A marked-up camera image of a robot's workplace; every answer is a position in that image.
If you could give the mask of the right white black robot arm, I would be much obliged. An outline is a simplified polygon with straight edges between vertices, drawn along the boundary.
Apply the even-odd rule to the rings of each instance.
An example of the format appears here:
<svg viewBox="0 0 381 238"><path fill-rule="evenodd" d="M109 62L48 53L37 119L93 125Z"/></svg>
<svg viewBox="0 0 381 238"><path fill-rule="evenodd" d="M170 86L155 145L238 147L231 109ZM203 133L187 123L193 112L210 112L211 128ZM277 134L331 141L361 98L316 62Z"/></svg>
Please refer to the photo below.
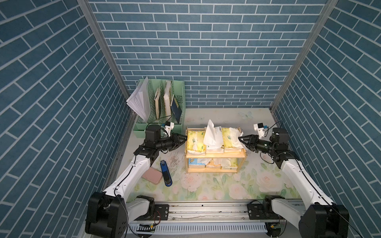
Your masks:
<svg viewBox="0 0 381 238"><path fill-rule="evenodd" d="M349 212L336 204L316 184L295 152L289 149L287 130L274 128L269 140L258 135L239 137L252 152L268 154L298 191L304 206L295 206L283 196L267 195L263 200L265 215L278 215L299 230L303 238L346 238Z"/></svg>

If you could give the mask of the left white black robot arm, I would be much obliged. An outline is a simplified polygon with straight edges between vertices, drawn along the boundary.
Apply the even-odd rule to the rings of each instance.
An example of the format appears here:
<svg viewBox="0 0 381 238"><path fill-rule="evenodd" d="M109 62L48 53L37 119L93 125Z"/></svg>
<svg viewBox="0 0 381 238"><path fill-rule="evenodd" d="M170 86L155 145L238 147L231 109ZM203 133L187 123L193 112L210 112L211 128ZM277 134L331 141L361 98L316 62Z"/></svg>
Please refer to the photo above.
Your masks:
<svg viewBox="0 0 381 238"><path fill-rule="evenodd" d="M139 195L130 203L126 200L139 179L162 151L173 151L187 141L187 136L172 133L161 137L161 126L149 125L145 139L124 172L103 192L94 192L88 201L85 232L102 238L120 238L130 222L137 218L150 219L158 215L154 198Z"/></svg>

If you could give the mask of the yellow floral tissue pack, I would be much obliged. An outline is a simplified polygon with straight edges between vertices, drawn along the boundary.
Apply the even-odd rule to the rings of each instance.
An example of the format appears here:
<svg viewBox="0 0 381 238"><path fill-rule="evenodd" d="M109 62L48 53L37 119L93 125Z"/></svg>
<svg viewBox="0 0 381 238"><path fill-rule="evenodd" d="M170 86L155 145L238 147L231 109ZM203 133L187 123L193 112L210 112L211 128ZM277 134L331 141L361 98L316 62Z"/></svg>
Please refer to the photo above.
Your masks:
<svg viewBox="0 0 381 238"><path fill-rule="evenodd" d="M186 150L191 155L205 155L206 145L204 144L205 130L188 130Z"/></svg>

